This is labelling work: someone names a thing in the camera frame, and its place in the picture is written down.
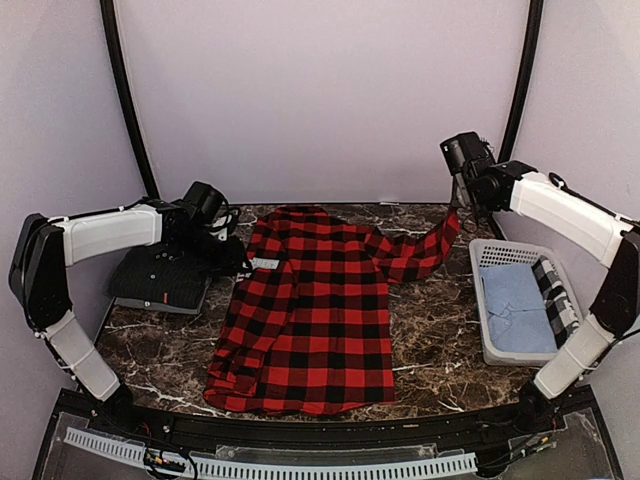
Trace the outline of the red black plaid shirt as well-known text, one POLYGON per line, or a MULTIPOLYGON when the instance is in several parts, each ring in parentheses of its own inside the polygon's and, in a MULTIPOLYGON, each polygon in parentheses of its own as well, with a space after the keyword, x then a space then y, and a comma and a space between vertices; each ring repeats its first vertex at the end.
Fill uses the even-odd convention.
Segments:
POLYGON ((203 397, 236 413, 332 416, 395 400, 389 288, 430 276, 459 234, 454 209, 388 237, 315 206, 260 218, 203 397))

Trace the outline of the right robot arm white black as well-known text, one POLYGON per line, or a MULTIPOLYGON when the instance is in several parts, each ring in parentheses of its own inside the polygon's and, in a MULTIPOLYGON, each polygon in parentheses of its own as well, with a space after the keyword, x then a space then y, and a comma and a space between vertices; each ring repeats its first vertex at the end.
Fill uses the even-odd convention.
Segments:
POLYGON ((511 426, 530 434, 547 420, 547 402, 633 335, 639 317, 639 224, 569 189, 556 174, 542 174, 516 160, 496 161, 475 132, 443 141, 440 150, 453 178, 455 205, 477 217, 505 211, 535 220, 607 270, 583 324, 524 387, 528 397, 511 410, 511 426))

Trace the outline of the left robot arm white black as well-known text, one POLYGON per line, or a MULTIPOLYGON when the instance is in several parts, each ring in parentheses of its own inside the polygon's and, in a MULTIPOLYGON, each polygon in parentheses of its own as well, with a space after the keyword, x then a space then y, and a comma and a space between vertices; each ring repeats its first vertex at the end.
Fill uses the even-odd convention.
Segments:
POLYGON ((195 182, 173 202, 144 197, 97 212, 52 218, 34 213, 24 220, 9 287, 29 328, 90 397, 105 403, 101 417, 120 436, 134 435, 141 415, 119 398, 128 397, 129 389, 76 318, 68 268, 112 252, 161 245, 194 256, 210 276, 248 273, 251 262, 234 234, 237 218, 221 192, 195 182))

